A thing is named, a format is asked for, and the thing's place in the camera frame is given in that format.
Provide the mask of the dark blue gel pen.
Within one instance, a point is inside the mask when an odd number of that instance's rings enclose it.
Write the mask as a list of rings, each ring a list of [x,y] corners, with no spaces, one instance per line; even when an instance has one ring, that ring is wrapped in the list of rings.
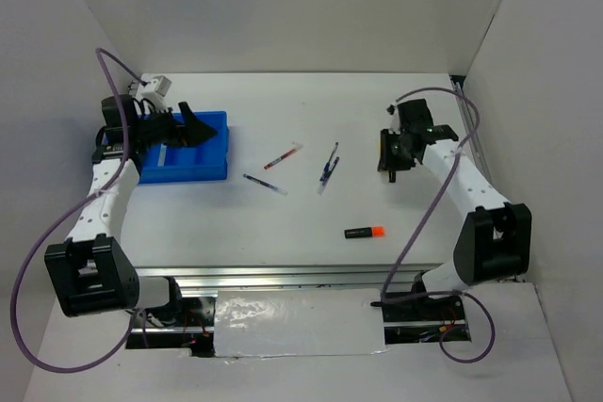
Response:
[[[261,180],[259,178],[256,178],[256,177],[254,177],[254,176],[252,176],[250,174],[243,173],[243,178],[245,178],[246,180],[251,181],[251,182],[253,182],[253,183],[257,184],[257,185],[261,185],[261,186],[263,186],[263,187],[265,187],[265,188],[267,188],[267,189],[269,189],[269,190],[271,190],[271,191],[273,191],[275,193],[278,193],[278,194],[280,194],[282,196],[287,196],[288,195],[288,192],[286,190],[282,189],[281,187],[278,187],[276,185],[273,185],[271,183],[263,181],[263,180]]]

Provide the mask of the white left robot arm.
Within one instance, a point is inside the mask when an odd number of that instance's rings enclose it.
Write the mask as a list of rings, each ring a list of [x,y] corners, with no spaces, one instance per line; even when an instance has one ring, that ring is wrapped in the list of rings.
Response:
[[[152,310],[166,326],[185,317],[173,277],[142,277],[122,249],[122,225],[140,184],[215,182],[226,178],[229,129],[223,111],[161,111],[130,95],[101,102],[104,126],[92,155],[92,201],[44,262],[65,315]]]

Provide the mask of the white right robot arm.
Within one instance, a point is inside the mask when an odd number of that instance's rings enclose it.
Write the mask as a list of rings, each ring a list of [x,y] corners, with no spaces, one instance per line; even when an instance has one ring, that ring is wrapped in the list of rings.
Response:
[[[397,173],[423,166],[441,185],[436,198],[450,197],[463,220],[451,258],[415,277],[415,315],[434,318],[452,291],[526,273],[532,226],[528,206],[509,201],[491,186],[453,129],[434,123],[426,100],[401,102],[387,111],[396,121],[380,132],[379,171],[394,183]]]

